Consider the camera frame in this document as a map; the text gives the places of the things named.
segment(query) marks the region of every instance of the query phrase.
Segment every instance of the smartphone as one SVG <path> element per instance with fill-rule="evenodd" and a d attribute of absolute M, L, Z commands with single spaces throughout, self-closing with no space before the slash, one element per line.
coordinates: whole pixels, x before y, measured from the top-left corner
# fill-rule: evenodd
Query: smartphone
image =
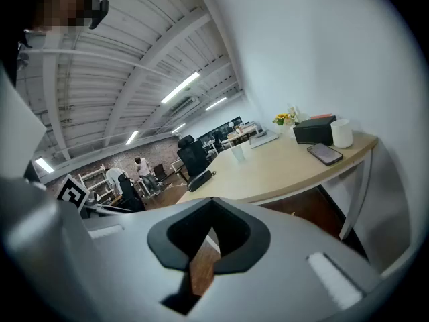
<path fill-rule="evenodd" d="M 330 166 L 343 159 L 343 155 L 322 143 L 314 144 L 307 148 L 308 152 L 316 156 L 325 165 Z"/>

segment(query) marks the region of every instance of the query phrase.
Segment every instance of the brown floor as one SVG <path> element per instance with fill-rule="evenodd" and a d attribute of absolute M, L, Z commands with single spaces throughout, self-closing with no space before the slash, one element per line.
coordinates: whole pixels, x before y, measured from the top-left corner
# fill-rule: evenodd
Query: brown floor
<path fill-rule="evenodd" d="M 146 209 L 157 209 L 175 204 L 186 192 L 186 185 L 180 186 L 182 183 L 185 184 L 184 180 L 175 174 L 168 177 L 164 181 L 164 190 L 158 196 L 143 199 Z M 339 217 L 336 208 L 318 188 L 262 206 L 304 218 L 339 239 L 338 235 L 343 226 L 343 220 Z M 213 230 L 210 231 L 209 235 L 217 242 Z M 345 244 L 365 256 L 354 233 L 348 237 Z M 208 289 L 213 280 L 213 264 L 220 258 L 220 254 L 207 241 L 204 241 L 190 263 L 190 277 L 194 294 L 202 296 Z"/>

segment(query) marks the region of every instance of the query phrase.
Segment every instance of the person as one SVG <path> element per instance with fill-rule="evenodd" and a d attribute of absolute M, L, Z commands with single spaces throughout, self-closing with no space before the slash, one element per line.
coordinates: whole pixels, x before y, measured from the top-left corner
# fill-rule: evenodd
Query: person
<path fill-rule="evenodd" d="M 128 176 L 128 173 L 117 167 L 106 168 L 105 173 L 106 173 L 107 180 L 109 181 L 110 185 L 112 185 L 115 196 L 122 195 L 122 189 L 121 189 L 121 185 L 119 183 L 118 177 L 121 174 L 125 174 L 126 176 Z"/>
<path fill-rule="evenodd" d="M 151 174 L 152 168 L 145 158 L 135 158 L 135 169 L 140 178 L 145 183 L 146 187 L 155 194 L 159 194 L 161 190 L 155 181 L 155 177 Z"/>

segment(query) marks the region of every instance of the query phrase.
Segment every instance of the fluorescent light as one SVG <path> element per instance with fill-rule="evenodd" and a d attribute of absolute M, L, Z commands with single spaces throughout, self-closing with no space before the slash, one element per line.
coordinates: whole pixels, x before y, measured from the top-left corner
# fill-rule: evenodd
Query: fluorescent light
<path fill-rule="evenodd" d="M 178 127 L 177 129 L 173 130 L 172 133 L 175 133 L 176 131 L 178 131 L 181 127 L 184 127 L 186 125 L 186 123 L 183 123 L 180 127 Z"/>
<path fill-rule="evenodd" d="M 161 103 L 166 103 L 167 101 L 169 101 L 172 97 L 174 97 L 177 93 L 179 93 L 187 84 L 191 83 L 193 80 L 195 80 L 199 76 L 200 75 L 197 72 L 195 72 L 194 74 L 189 76 L 183 83 L 181 83 L 173 91 L 171 91 L 171 93 L 169 95 L 167 95 L 167 97 L 162 99 Z"/>
<path fill-rule="evenodd" d="M 138 133 L 139 133 L 138 131 L 133 132 L 133 134 L 129 136 L 129 139 L 127 143 L 125 143 L 125 145 L 130 144 L 134 140 L 134 137 L 137 136 Z"/>
<path fill-rule="evenodd" d="M 219 101 L 217 101 L 216 103 L 214 103 L 213 105 L 210 105 L 209 107 L 207 107 L 206 108 L 206 111 L 208 111 L 209 109 L 211 109 L 212 107 L 215 107 L 217 104 L 219 104 L 219 103 L 222 103 L 224 100 L 226 99 L 226 97 L 225 98 L 222 98 L 221 100 L 219 100 Z"/>
<path fill-rule="evenodd" d="M 36 160 L 36 164 L 38 164 L 40 167 L 42 167 L 48 173 L 52 173 L 54 171 L 52 169 L 52 167 L 49 164 L 47 164 L 46 161 L 42 158 L 38 158 Z"/>

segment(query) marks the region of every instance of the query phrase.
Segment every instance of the white shelving unit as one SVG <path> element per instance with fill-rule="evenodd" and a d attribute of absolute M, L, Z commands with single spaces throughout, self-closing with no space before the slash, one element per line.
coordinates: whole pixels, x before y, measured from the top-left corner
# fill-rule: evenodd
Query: white shelving unit
<path fill-rule="evenodd" d="M 85 181 L 86 180 L 88 180 L 90 178 L 93 178 L 94 176 L 100 175 L 100 174 L 102 174 L 103 178 L 104 178 L 102 181 L 99 181 L 98 183 L 93 184 L 92 186 L 89 186 L 89 187 L 85 185 Z M 80 179 L 80 182 L 82 183 L 82 185 L 85 186 L 89 191 L 95 189 L 98 186 L 101 186 L 102 184 L 107 184 L 107 186 L 109 187 L 109 190 L 106 191 L 105 193 L 103 193 L 102 195 L 97 195 L 97 202 L 100 201 L 100 200 L 102 200 L 102 198 L 105 197 L 105 196 L 107 196 L 109 193 L 113 192 L 113 189 L 112 189 L 109 181 L 107 180 L 107 177 L 106 177 L 106 174 L 105 174 L 105 167 L 104 167 L 103 164 L 100 166 L 100 169 L 97 169 L 94 172 L 91 172 L 91 173 L 88 173 L 88 174 L 85 174 L 85 175 L 80 175 L 79 174 L 79 179 Z"/>

